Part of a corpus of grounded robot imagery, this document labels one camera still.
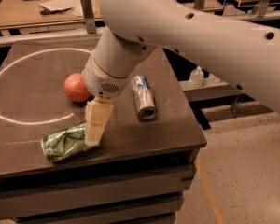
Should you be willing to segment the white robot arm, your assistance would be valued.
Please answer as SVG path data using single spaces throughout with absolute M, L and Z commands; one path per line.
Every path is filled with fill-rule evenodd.
M 132 70 L 163 47 L 280 114 L 280 29 L 175 0 L 101 0 L 100 11 L 105 30 L 82 72 L 91 94 L 120 95 Z

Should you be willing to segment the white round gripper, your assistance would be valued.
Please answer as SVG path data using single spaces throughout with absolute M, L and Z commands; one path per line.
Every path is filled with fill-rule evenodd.
M 110 99 L 119 96 L 128 83 L 128 78 L 112 77 L 90 57 L 81 72 L 87 90 L 95 97 L 87 102 L 85 113 L 85 143 L 94 147 L 100 144 L 105 127 L 113 113 L 114 105 Z

